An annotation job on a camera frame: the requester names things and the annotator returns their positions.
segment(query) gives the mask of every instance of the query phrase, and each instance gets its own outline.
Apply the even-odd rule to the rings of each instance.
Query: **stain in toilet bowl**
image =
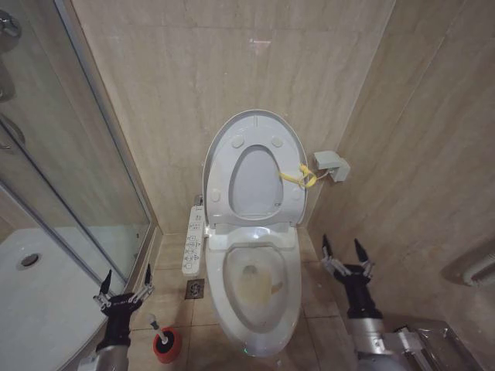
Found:
[[[270,297],[282,288],[283,283],[271,284],[271,273],[252,264],[242,270],[237,283],[237,294],[246,305],[267,305]]]

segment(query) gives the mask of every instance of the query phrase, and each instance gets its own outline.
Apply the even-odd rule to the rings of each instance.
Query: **bidet control panel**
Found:
[[[189,215],[186,246],[184,247],[183,274],[195,277],[200,273],[204,240],[204,206],[193,206]]]

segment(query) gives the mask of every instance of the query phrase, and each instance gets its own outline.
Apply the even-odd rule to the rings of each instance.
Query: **raised toilet lid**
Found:
[[[297,224],[306,190],[282,181],[279,172],[299,177],[306,163],[300,140],[288,124],[268,111],[232,117],[208,150],[203,173],[207,222],[235,226]]]

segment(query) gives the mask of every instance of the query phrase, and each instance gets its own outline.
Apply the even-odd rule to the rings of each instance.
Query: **metal frame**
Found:
[[[71,0],[53,0],[53,3],[55,4],[63,26],[67,31],[67,35],[69,36],[72,47],[79,60],[84,76],[86,77],[89,87],[94,95],[110,136],[115,143],[115,147],[121,157],[125,170],[135,188],[139,202],[148,217],[148,230],[146,231],[145,237],[142,239],[142,245],[139,247],[138,251],[141,255],[143,247],[149,243],[151,234],[158,226],[156,215],[154,214],[151,203],[149,202],[149,199],[144,191],[144,186],[132,158],[131,151],[128,148],[127,141],[125,140],[124,133],[121,130],[121,126],[118,122],[118,118],[114,111],[110,97],[108,96],[108,92],[104,86],[103,80],[101,79],[97,64],[94,61],[93,54],[80,26],[73,3]],[[135,269],[137,263],[138,259],[136,259],[132,270]]]
[[[43,171],[39,166],[36,164],[36,161],[34,158],[31,156],[27,148],[24,146],[24,144],[15,137],[15,135],[12,134],[10,131],[10,128],[7,128],[5,124],[3,123],[2,120],[0,120],[0,128],[3,128],[7,135],[10,136],[12,141],[15,143],[15,145],[19,148],[19,150],[22,152],[24,157],[27,159],[27,161],[31,164],[31,166],[34,168],[34,170],[38,173],[39,177],[46,183],[48,188],[53,192],[56,198],[62,203],[63,207],[67,210],[67,212],[72,216],[76,224],[83,230],[83,232],[90,238],[91,242],[93,245],[97,248],[97,250],[100,252],[101,255],[103,255],[103,258],[107,260],[107,262],[110,264],[112,269],[115,271],[115,273],[120,277],[120,279],[124,282],[124,284],[127,284],[128,279],[125,277],[125,274],[122,273],[121,269],[118,267],[118,265],[111,259],[110,255],[108,255],[107,251],[100,245],[100,241],[96,239],[96,237],[92,234],[92,232],[80,221],[80,218],[77,216],[77,214],[72,210],[72,208],[69,206],[69,204],[65,201],[65,199],[59,194],[59,192],[53,187],[52,183],[48,180],[48,178],[43,174]],[[20,201],[22,200],[22,197],[17,196],[17,200]]]
[[[86,264],[86,262],[80,257],[77,256],[76,253],[73,252],[73,250],[70,248],[70,245],[59,235],[52,227],[50,227],[48,224],[46,224],[43,221],[43,218],[38,215],[38,213],[34,210],[31,209],[20,197],[17,193],[15,193],[7,184],[5,184],[1,179],[0,179],[0,191],[5,192],[9,197],[12,198],[12,200],[19,206],[19,208],[24,211],[26,214],[28,214],[31,218],[35,220],[37,224],[41,227],[42,230],[45,231],[46,234],[48,234],[57,245],[67,254],[69,255],[72,260],[84,271],[90,278],[98,285],[101,285],[101,279],[98,278],[97,274],[91,269],[90,266]]]

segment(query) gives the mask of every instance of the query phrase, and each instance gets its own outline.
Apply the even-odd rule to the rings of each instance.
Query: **toilet brush holder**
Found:
[[[161,331],[165,336],[166,341],[163,342],[162,338],[157,334],[153,340],[153,352],[155,352],[156,358],[158,358],[161,363],[171,363],[180,354],[182,338],[172,327],[164,327]]]

